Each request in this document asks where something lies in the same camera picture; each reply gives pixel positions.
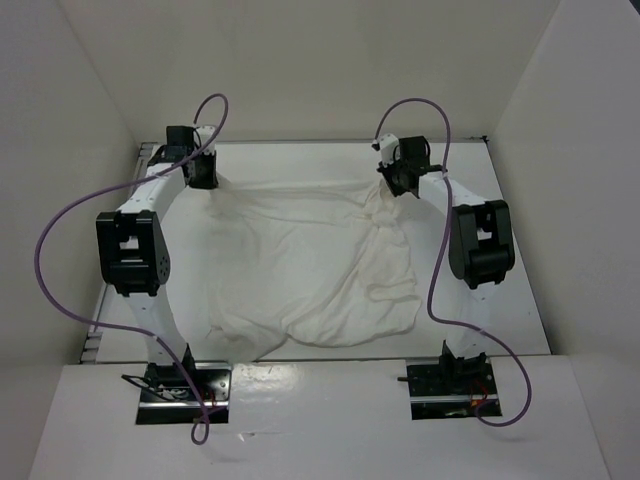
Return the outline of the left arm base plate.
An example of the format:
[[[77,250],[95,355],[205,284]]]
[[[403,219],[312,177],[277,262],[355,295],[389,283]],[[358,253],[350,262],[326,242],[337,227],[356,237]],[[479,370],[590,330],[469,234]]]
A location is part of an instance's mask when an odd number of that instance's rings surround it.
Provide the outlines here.
[[[229,418],[231,369],[223,365],[194,367],[190,371],[198,395],[212,424],[226,424]],[[193,424],[201,417],[200,402],[175,366],[149,364],[142,376],[133,376],[140,396],[137,425]]]

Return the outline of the aluminium table edge rail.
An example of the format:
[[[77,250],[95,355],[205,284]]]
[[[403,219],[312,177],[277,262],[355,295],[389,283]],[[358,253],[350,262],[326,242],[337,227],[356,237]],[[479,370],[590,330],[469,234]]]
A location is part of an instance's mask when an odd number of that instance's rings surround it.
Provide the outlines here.
[[[118,210],[100,213],[96,219],[100,268],[104,285],[93,320],[90,321],[91,328],[84,342],[81,364],[95,362],[105,329],[119,328],[117,324],[107,322],[102,313],[109,287],[116,286],[116,290],[123,287],[124,292],[127,293],[136,289],[136,283],[142,283],[142,289],[145,289],[146,277],[153,276],[153,273],[150,273],[149,261],[146,260],[147,255],[140,254],[138,247],[126,246],[129,234],[135,235],[141,231],[146,237],[151,235],[152,223],[156,222],[153,217],[154,214],[149,212],[138,214]]]

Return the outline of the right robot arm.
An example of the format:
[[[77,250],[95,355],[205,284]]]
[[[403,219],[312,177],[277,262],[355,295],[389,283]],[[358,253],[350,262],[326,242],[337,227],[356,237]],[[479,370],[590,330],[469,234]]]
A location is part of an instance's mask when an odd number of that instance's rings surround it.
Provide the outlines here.
[[[466,292],[453,315],[464,325],[449,326],[446,343],[458,356],[479,355],[485,349],[489,299],[516,260],[507,202],[486,199],[449,179],[440,165],[430,162],[431,147],[422,136],[385,134],[372,148],[380,155],[377,171],[394,196],[410,193],[451,217],[442,271],[464,284]]]

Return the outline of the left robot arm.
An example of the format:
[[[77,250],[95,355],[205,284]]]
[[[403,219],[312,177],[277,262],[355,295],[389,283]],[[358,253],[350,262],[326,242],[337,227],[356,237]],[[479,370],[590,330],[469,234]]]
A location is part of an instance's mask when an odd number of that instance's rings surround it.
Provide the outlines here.
[[[180,400],[197,391],[199,375],[168,299],[172,264],[161,222],[183,190],[218,186],[216,147],[197,149],[188,163],[180,165],[177,155],[186,151],[169,145],[158,148],[145,175],[132,183],[130,197],[96,218],[103,280],[124,299],[134,318],[132,325],[107,327],[142,335],[152,374]]]

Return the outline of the white tank top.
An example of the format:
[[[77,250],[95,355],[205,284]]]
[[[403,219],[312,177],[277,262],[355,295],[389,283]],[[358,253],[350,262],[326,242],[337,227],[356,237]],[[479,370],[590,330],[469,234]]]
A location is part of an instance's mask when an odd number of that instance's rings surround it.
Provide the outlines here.
[[[341,348],[410,331],[421,300],[399,213],[384,182],[213,191],[209,347],[244,362],[287,341]]]

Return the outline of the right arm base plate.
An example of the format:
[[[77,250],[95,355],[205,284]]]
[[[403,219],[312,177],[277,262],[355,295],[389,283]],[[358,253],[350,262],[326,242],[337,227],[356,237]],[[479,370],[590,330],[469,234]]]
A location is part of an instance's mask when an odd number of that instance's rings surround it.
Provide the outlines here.
[[[473,418],[502,415],[493,368],[483,364],[464,366],[460,373],[446,371],[438,360],[408,361],[397,380],[409,393],[413,420]]]

